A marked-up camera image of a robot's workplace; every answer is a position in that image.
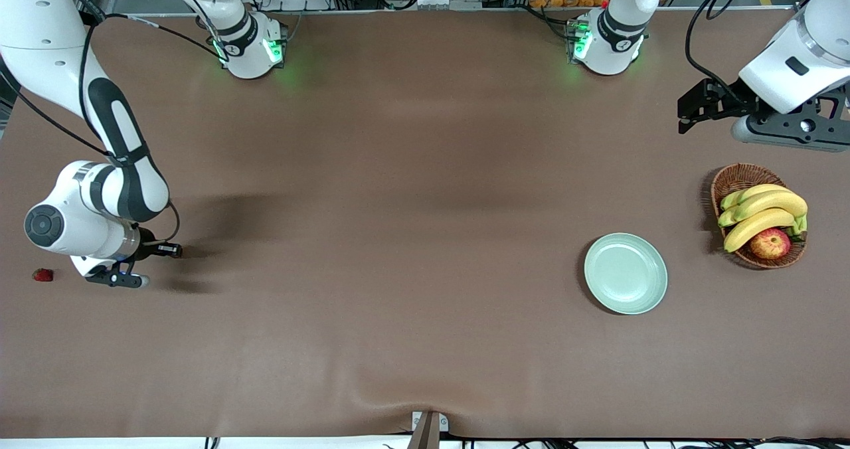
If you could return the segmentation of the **light green round plate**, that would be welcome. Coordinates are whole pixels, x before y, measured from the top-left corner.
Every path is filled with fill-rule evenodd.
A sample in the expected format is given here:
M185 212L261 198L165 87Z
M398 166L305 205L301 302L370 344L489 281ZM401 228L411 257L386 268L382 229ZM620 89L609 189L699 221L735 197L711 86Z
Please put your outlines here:
M643 315L667 295L667 265L655 246L638 235L599 237L587 249L583 273L593 298L619 315Z

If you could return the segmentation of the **brown wicker basket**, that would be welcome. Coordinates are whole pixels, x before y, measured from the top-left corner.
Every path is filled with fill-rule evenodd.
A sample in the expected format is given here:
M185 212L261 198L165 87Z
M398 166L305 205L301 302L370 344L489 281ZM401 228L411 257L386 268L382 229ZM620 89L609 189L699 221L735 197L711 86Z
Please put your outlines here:
M787 188L787 185L782 179L780 179L779 176L773 173L773 171L768 170L768 168L762 167L761 165L754 165L749 163L735 163L732 165L727 165L726 167L723 167L723 169L720 169L719 172L713 177L713 180L711 180L711 185L709 188L711 209L715 214L716 220L723 212L722 210L720 210L719 206L720 201L725 198L726 195L729 195L735 191L741 191L741 189L753 187L755 185L781 185ZM759 268L759 270L771 270L771 268L787 268L790 265L795 264L795 262L798 261L802 257L802 255L804 255L808 231L807 215L795 219L795 224L792 227L775 227L784 229L784 231L786 231L786 233L790 237L790 240L792 241L792 249L790 249L790 252L781 259L762 260L757 258L755 255L752 254L749 249L749 241L744 244L744 246L741 246L740 249L737 250L737 252L726 253L728 253L728 255L731 255L732 258L737 259L741 265L744 265L747 268ZM728 232L731 231L731 229L732 226L720 228L720 232L723 239L723 250L725 237Z

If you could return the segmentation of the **red yellow apple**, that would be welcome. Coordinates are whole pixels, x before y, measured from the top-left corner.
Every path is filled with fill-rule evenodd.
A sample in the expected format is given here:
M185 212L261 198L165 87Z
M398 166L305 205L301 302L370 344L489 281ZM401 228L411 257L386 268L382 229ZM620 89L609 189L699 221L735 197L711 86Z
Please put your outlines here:
M792 241L782 228L768 228L755 235L748 243L753 255L762 260L778 260L792 249Z

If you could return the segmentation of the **brown table mat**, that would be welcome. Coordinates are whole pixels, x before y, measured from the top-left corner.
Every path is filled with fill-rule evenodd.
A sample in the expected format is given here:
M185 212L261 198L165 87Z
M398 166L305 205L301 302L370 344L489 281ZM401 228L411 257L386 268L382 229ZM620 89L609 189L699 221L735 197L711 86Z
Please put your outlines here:
M472 438L850 438L850 151L677 132L698 74L659 11L600 77L526 11L308 15L243 82L143 23L93 49L127 96L185 257L85 282L25 237L62 167L97 153L16 107L0 138L0 437L349 436L415 410ZM720 169L808 205L804 255L723 250ZM667 265L643 315L583 273L630 233ZM35 282L37 268L54 270Z

